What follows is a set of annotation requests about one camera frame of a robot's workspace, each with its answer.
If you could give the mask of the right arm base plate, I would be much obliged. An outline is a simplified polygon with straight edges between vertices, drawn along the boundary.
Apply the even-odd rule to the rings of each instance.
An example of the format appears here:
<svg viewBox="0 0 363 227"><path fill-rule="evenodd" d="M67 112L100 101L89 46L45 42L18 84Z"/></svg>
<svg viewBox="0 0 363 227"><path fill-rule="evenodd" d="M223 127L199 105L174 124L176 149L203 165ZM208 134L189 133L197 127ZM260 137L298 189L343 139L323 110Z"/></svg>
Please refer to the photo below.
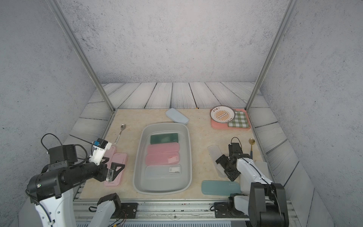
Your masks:
<svg viewBox="0 0 363 227"><path fill-rule="evenodd" d="M215 202L209 210L214 212L215 218L248 218L246 214L236 210L227 202Z"/></svg>

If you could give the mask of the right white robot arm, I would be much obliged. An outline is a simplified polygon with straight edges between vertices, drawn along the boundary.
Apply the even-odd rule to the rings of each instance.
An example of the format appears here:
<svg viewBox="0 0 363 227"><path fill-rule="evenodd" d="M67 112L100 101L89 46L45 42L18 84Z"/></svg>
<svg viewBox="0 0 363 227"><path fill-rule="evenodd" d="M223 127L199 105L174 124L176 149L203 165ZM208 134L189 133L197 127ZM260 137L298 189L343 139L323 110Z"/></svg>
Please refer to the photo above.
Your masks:
<svg viewBox="0 0 363 227"><path fill-rule="evenodd" d="M211 210L217 218L248 217L249 227L288 227L289 216L285 189L265 176L255 165L252 154L243 153L240 143L228 145L229 155L216 163L230 181L241 178L240 194L231 194L226 203L215 203Z"/></svg>

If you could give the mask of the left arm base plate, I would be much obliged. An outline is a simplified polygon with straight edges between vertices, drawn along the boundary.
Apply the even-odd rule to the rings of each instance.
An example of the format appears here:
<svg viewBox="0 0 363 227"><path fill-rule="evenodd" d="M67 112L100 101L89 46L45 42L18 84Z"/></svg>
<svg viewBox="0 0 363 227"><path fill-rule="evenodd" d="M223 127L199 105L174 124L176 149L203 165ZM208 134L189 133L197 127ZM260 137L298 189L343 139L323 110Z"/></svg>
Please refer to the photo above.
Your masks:
<svg viewBox="0 0 363 227"><path fill-rule="evenodd" d="M111 219L135 219L138 205L136 202L116 204Z"/></svg>

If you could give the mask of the clear translucent pencil case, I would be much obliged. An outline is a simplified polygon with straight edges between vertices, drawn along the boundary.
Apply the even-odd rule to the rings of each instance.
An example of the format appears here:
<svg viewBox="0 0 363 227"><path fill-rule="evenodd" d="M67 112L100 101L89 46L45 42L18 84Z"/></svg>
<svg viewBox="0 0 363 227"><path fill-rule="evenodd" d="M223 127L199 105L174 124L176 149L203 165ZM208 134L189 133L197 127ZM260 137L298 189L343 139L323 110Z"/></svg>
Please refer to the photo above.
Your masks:
<svg viewBox="0 0 363 227"><path fill-rule="evenodd" d="M171 178L179 177L182 173L180 165L155 165L148 166L145 170L146 178Z"/></svg>

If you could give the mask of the dark green pencil case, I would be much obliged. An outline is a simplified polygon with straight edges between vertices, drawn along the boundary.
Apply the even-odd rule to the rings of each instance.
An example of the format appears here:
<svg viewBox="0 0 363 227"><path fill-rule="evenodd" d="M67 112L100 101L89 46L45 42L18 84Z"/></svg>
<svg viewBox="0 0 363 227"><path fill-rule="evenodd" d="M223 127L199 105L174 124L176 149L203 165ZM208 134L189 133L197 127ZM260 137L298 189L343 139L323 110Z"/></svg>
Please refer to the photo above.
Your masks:
<svg viewBox="0 0 363 227"><path fill-rule="evenodd" d="M178 133L155 134L150 137L150 144L164 144L179 142Z"/></svg>

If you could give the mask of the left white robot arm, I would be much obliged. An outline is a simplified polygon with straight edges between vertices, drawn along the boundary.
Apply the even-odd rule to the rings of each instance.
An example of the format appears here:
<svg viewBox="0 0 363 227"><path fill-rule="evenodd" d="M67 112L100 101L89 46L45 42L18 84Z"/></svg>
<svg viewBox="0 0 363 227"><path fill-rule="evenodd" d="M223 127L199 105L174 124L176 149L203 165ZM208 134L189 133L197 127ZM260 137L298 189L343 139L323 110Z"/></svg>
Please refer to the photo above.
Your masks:
<svg viewBox="0 0 363 227"><path fill-rule="evenodd" d="M44 227L75 227L73 188L89 179L112 182L125 165L93 162L79 166L61 167L31 178L26 194L40 216Z"/></svg>

